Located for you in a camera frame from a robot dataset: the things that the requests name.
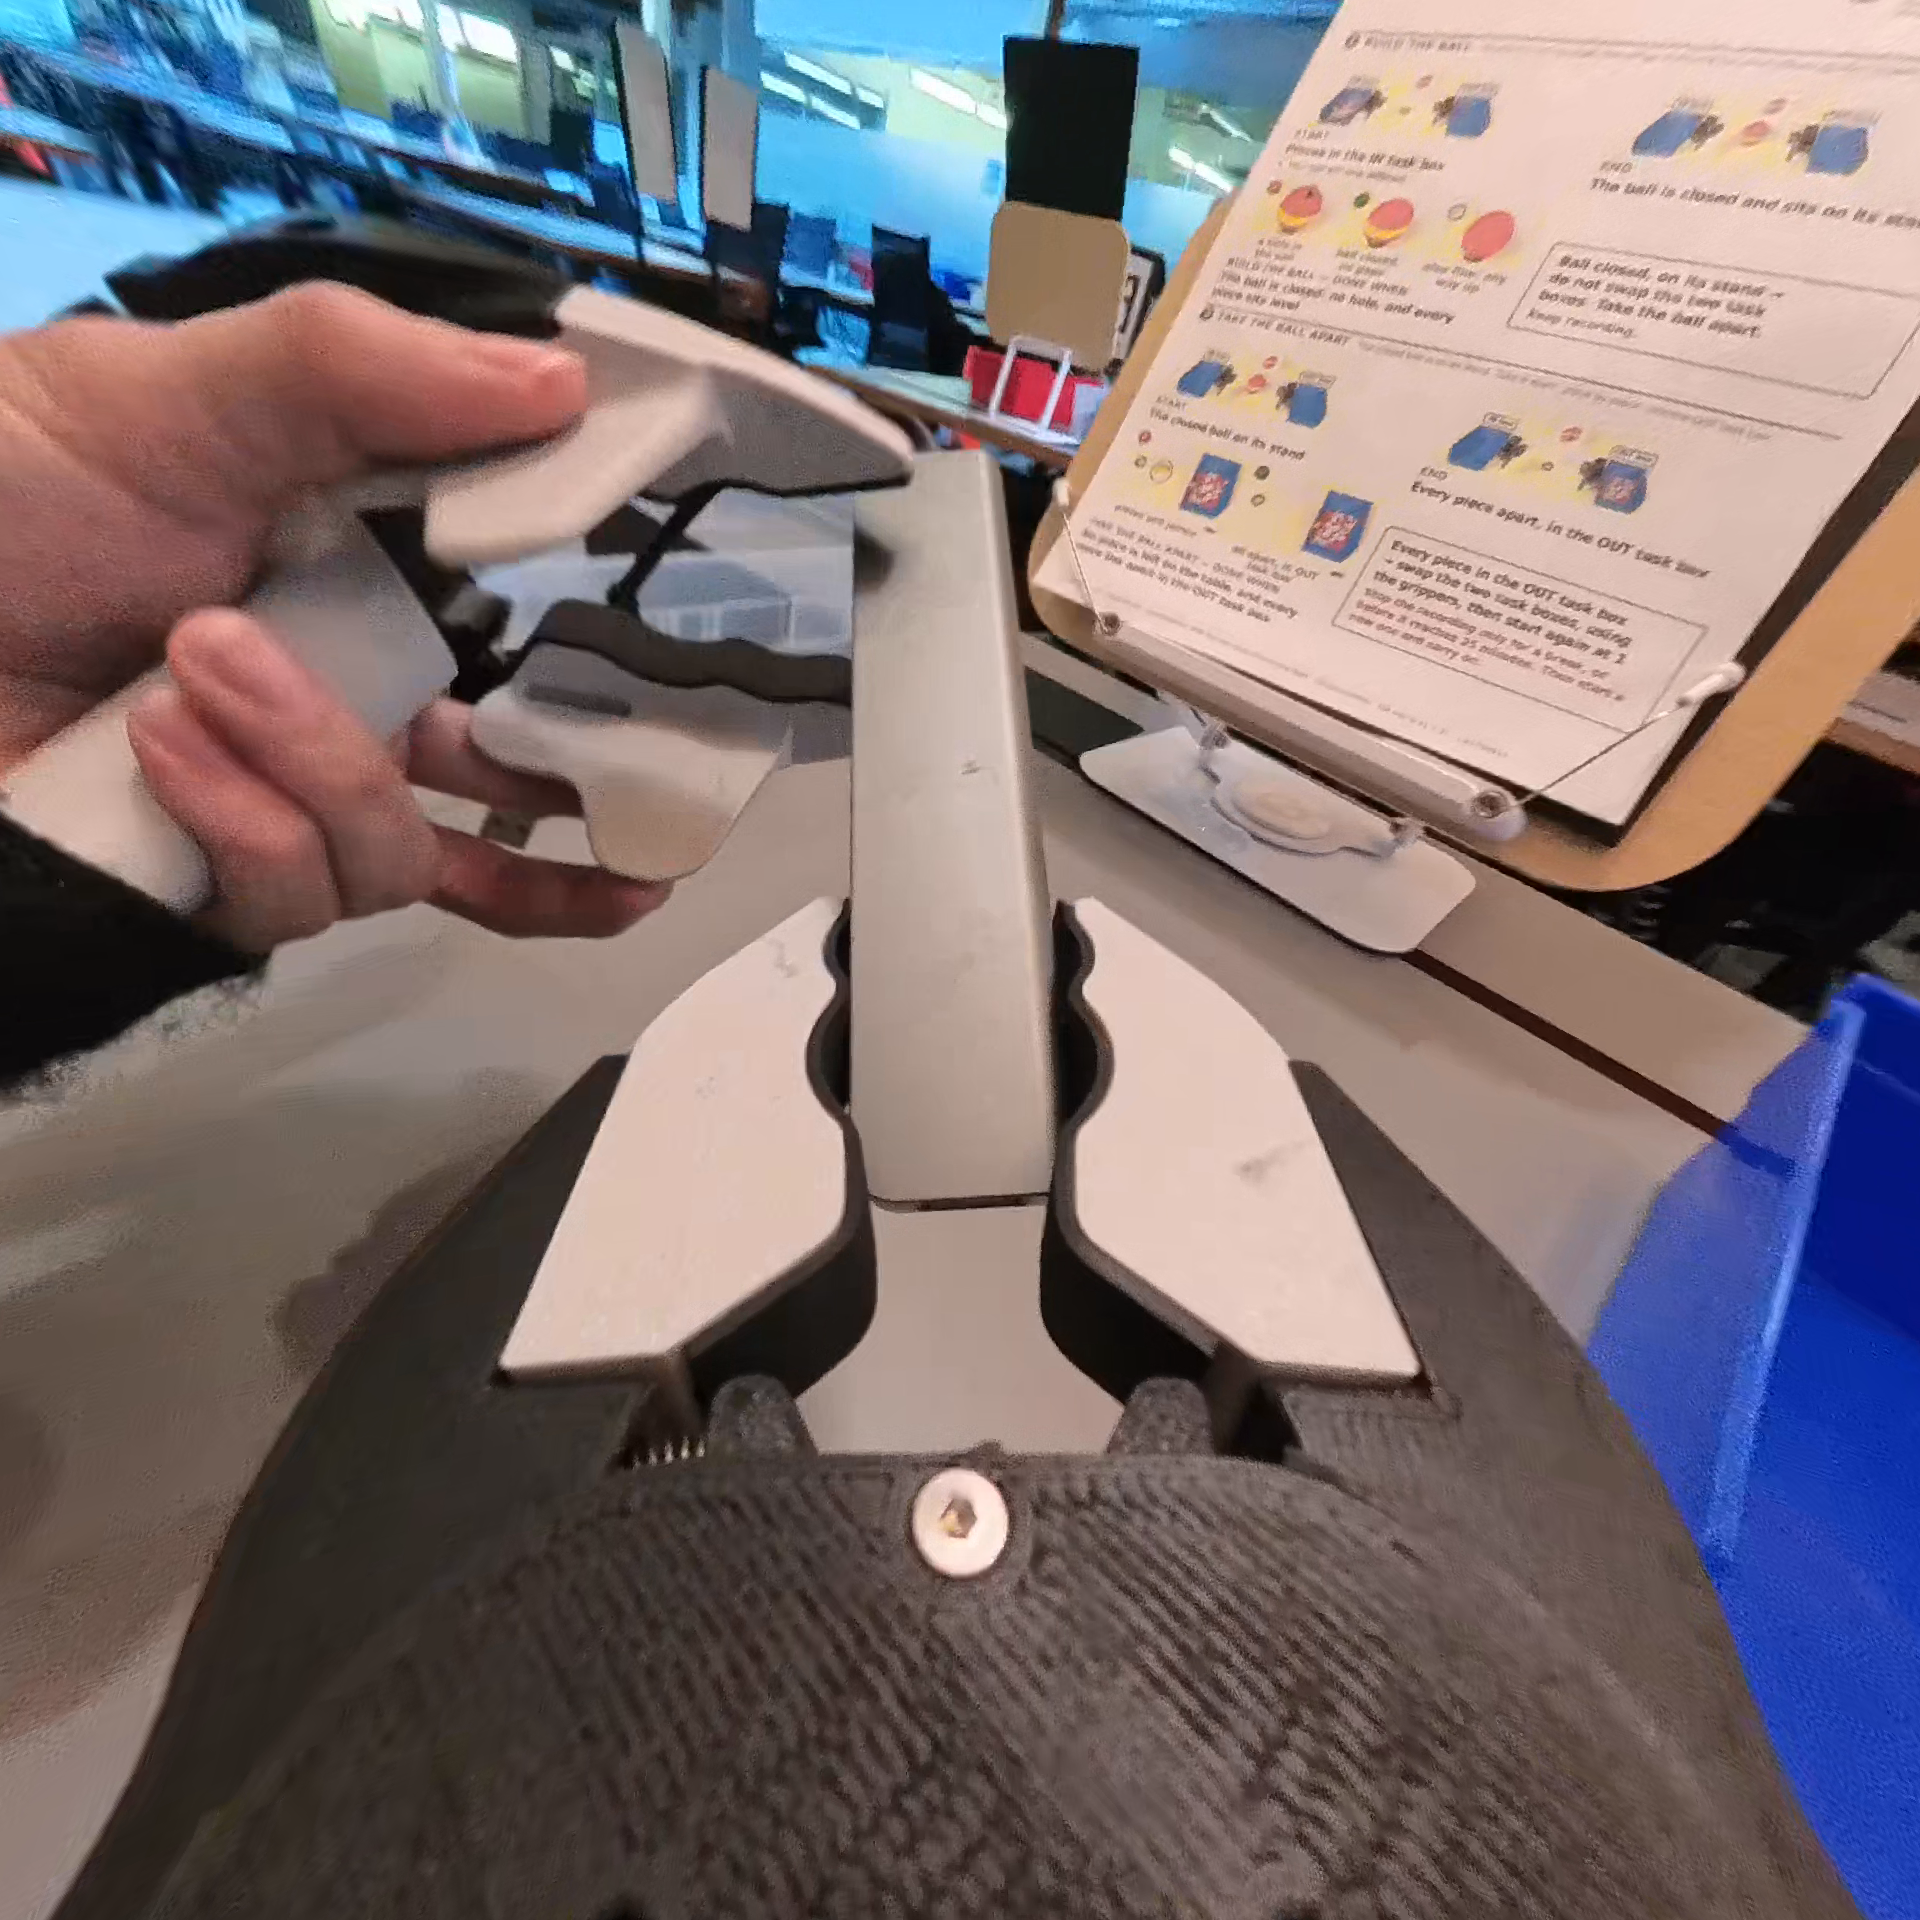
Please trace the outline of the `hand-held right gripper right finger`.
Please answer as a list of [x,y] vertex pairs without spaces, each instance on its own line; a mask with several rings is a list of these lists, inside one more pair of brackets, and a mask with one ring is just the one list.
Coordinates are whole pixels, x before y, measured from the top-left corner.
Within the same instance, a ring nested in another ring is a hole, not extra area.
[[1057,914],[1063,1114],[1047,1329],[1098,1379],[1243,1359],[1315,1385],[1421,1362],[1285,1046],[1090,896]]

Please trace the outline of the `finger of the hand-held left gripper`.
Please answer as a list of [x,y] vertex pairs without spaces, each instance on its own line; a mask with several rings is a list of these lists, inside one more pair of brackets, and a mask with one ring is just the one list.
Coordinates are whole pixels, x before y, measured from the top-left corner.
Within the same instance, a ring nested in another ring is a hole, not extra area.
[[509,677],[471,707],[495,763],[568,786],[594,862],[626,879],[706,865],[794,760],[803,722],[848,707],[853,649],[683,639],[581,598],[538,621]]
[[685,505],[714,491],[833,495],[909,479],[907,433],[850,390],[653,303],[589,287],[557,299],[561,347],[587,405],[556,438],[437,473],[424,551],[499,563],[583,538],[639,495]]

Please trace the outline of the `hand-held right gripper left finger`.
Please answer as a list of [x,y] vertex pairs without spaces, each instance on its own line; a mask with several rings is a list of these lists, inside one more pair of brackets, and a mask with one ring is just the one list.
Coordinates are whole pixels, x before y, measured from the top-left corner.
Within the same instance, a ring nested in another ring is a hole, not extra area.
[[828,1343],[874,1313],[858,1129],[833,1081],[848,905],[813,898],[697,978],[632,1046],[499,1355],[517,1382],[688,1373],[800,1307]]

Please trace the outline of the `grey metal USB hub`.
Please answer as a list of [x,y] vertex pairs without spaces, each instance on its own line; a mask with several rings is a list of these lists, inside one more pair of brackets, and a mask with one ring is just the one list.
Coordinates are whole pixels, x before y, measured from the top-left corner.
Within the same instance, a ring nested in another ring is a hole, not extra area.
[[1050,887],[1001,473],[861,495],[850,655],[850,1113],[892,1208],[1044,1197]]

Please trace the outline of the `grey desk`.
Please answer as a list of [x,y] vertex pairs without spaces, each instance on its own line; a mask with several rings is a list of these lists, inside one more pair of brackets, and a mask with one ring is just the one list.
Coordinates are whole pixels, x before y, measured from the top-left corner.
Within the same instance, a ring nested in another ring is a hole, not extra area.
[[[1055,891],[1330,1071],[1575,1331],[1659,1182],[1801,1039],[1503,871],[1379,958],[1058,760],[1032,783]],[[587,1065],[845,875],[848,766],[804,760],[623,939],[362,920],[4,1105],[4,1914],[59,1906],[239,1496],[376,1286]]]

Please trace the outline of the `instruction board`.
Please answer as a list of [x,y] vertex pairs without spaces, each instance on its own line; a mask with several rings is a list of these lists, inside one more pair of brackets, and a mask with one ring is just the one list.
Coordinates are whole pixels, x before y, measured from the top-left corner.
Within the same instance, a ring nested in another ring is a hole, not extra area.
[[756,200],[760,91],[715,63],[703,69],[700,186],[704,223],[749,230]]
[[632,186],[644,200],[674,208],[681,203],[681,158],[665,48],[623,17],[613,27],[613,63]]

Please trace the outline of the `white stand base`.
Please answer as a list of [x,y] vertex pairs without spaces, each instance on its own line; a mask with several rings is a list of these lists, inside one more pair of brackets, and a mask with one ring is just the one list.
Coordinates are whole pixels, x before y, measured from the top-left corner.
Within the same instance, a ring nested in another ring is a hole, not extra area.
[[1425,949],[1475,893],[1475,867],[1418,823],[1220,727],[1140,730],[1080,773],[1261,893],[1370,952]]

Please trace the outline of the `red plastic bin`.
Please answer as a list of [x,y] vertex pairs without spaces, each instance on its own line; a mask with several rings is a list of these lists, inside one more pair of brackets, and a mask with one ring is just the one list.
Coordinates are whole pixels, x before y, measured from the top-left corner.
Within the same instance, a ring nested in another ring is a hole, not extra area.
[[1071,440],[1083,431],[1083,395],[1093,395],[1090,407],[1104,395],[1098,375],[1082,375],[1052,351],[1009,351],[991,342],[967,349],[963,379],[979,411]]

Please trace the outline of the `wooden document stand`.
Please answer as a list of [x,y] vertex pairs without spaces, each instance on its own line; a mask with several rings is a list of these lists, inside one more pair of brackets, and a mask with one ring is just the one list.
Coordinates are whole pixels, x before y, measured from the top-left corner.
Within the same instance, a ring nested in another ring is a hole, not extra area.
[[1916,624],[1916,223],[1253,199],[1072,463],[1047,621],[1525,877],[1729,847]]
[[1044,342],[1077,367],[1104,373],[1130,269],[1117,221],[1005,199],[993,216],[987,330],[1001,347]]

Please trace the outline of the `black backing board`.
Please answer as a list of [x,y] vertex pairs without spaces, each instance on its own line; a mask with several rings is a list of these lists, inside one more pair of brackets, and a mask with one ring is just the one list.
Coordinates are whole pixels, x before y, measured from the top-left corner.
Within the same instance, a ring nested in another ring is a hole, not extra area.
[[1003,199],[1120,221],[1137,122],[1139,48],[1005,35]]

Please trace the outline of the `blue plastic bin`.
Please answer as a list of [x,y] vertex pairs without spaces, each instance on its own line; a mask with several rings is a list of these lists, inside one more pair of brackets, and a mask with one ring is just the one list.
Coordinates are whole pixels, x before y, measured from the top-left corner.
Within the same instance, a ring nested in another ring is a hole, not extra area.
[[1657,1192],[1589,1357],[1815,1835],[1865,1914],[1916,1918],[1916,999],[1832,997]]

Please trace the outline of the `printed instruction sheet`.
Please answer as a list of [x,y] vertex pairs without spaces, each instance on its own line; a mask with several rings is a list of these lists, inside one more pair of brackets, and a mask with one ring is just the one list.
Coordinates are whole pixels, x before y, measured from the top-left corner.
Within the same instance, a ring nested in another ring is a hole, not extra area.
[[1916,3],[1344,3],[1041,583],[1616,838],[1917,393]]

